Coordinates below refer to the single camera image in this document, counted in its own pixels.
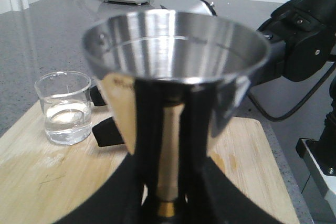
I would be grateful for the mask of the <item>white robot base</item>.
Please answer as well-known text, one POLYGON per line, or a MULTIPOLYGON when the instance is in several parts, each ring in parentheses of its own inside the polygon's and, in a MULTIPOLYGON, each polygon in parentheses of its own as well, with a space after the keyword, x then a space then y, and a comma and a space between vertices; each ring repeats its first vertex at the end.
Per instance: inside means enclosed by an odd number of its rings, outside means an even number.
POLYGON ((317 158, 317 145, 318 141, 310 138, 300 138, 296 145, 309 172, 302 193, 313 220, 335 223, 335 168, 317 158))

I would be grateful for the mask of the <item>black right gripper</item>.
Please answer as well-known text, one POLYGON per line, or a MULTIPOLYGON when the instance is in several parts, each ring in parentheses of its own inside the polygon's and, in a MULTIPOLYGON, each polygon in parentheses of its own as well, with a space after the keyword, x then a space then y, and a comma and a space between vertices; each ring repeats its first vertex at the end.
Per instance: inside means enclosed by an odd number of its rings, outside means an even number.
POLYGON ((335 46, 335 0, 289 0, 258 30, 272 51, 256 83, 279 77, 306 80, 323 67, 335 46))

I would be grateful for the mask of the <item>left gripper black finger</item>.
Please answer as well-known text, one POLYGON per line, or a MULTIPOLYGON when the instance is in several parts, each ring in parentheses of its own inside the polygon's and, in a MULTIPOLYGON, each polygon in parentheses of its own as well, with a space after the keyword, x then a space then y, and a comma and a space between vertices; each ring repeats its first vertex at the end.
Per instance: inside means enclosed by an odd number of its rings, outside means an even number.
POLYGON ((107 105, 97 86, 92 86, 90 88, 90 98, 94 106, 107 105))
POLYGON ((211 158, 196 169, 183 162, 184 223, 281 223, 247 198, 211 158))

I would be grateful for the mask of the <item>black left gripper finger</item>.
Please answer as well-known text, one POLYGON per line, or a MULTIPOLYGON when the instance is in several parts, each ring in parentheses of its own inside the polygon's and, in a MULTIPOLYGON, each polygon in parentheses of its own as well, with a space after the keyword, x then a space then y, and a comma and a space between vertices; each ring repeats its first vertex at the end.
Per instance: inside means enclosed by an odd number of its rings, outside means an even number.
POLYGON ((99 147, 124 144, 124 140, 112 117, 109 117, 92 128, 93 135, 99 147))
POLYGON ((57 223, 160 223, 158 160, 126 155, 108 180, 57 223))

